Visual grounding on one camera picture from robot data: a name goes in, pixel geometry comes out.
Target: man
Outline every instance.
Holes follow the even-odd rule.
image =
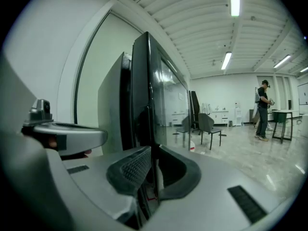
[[[259,94],[258,94],[258,101],[257,101],[257,104],[260,102],[260,96],[259,96]],[[260,117],[259,117],[259,119],[258,119],[258,121],[257,121],[257,123],[255,124],[255,128],[257,128],[258,126],[259,126],[259,122],[260,122]],[[274,129],[270,126],[270,123],[268,122],[268,125],[267,125],[267,127],[266,127],[266,130],[269,130],[269,131],[274,131]]]
[[[269,82],[267,80],[263,80],[262,86],[258,89],[258,94],[260,96],[260,101],[258,103],[260,122],[255,137],[263,141],[269,141],[265,137],[265,130],[268,125],[268,104],[271,105],[271,101],[268,100],[268,96],[266,94],[266,89],[268,86]]]

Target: whiteboard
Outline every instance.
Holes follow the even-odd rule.
[[[308,83],[300,85],[298,88],[299,105],[308,105]]]

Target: green bin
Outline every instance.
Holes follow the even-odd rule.
[[[278,123],[285,122],[286,113],[277,113],[277,112],[273,112],[273,116],[274,116],[274,122],[278,122]]]

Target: floor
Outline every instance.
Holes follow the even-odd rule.
[[[244,174],[258,181],[270,191],[275,192],[282,202],[295,194],[306,178],[308,167],[308,138],[301,136],[301,125],[293,120],[292,141],[272,139],[272,132],[267,131],[268,142],[255,138],[256,129],[253,125],[241,127],[221,127],[226,137],[204,133],[203,143],[198,132],[191,134],[195,143],[195,152],[221,159],[241,170]],[[288,120],[285,134],[290,134],[291,122]],[[277,125],[278,136],[282,125]]]

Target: cabinet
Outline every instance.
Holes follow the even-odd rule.
[[[226,110],[212,111],[210,117],[214,120],[214,124],[226,124],[229,126],[229,112]]]
[[[172,125],[182,125],[182,121],[186,118],[187,114],[177,113],[172,114]]]

